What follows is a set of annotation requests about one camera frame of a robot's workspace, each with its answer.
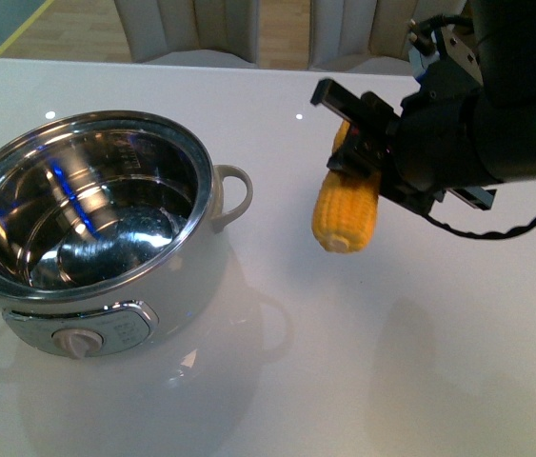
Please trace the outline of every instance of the stainless steel inner pot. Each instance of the stainless steel inner pot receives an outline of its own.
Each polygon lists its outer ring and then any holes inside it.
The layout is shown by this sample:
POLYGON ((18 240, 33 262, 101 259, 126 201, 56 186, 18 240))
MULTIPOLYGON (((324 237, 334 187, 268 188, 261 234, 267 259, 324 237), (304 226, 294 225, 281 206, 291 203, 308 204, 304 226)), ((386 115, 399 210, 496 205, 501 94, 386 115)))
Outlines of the stainless steel inner pot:
POLYGON ((10 143, 0 150, 0 293, 93 285, 175 249, 211 181, 197 139, 147 114, 81 115, 10 143))
POLYGON ((212 235, 251 195, 243 171, 213 166, 169 119, 98 111, 46 124, 0 149, 0 309, 21 338, 61 355, 80 342, 123 350, 158 321, 172 332, 206 304, 212 235), (226 176, 247 196, 224 213, 226 176))

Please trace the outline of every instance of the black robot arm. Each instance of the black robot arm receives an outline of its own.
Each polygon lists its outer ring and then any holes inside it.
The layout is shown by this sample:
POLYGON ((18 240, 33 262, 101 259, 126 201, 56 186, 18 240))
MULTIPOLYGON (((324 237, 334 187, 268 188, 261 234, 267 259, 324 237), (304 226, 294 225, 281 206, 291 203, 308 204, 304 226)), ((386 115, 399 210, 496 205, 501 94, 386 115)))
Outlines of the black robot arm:
POLYGON ((466 19, 411 22, 410 61, 421 87, 402 101, 401 116, 376 94, 359 99, 331 79, 311 100, 353 126, 330 169, 381 172, 382 196, 437 225, 428 214, 446 191, 490 209, 495 190, 484 186, 536 179, 536 0, 470 5, 477 55, 444 27, 466 19))

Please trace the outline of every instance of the corn cob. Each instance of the corn cob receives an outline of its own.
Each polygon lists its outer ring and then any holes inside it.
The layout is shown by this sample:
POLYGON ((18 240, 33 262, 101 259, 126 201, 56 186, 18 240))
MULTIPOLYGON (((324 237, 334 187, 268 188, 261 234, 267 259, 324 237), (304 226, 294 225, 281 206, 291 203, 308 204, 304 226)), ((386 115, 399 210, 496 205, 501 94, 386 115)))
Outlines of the corn cob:
MULTIPOLYGON (((349 123, 338 129, 333 151, 346 138, 349 123)), ((329 171, 321 186, 312 216, 312 233, 329 252, 350 253, 363 249, 375 228, 380 173, 368 179, 329 171)))

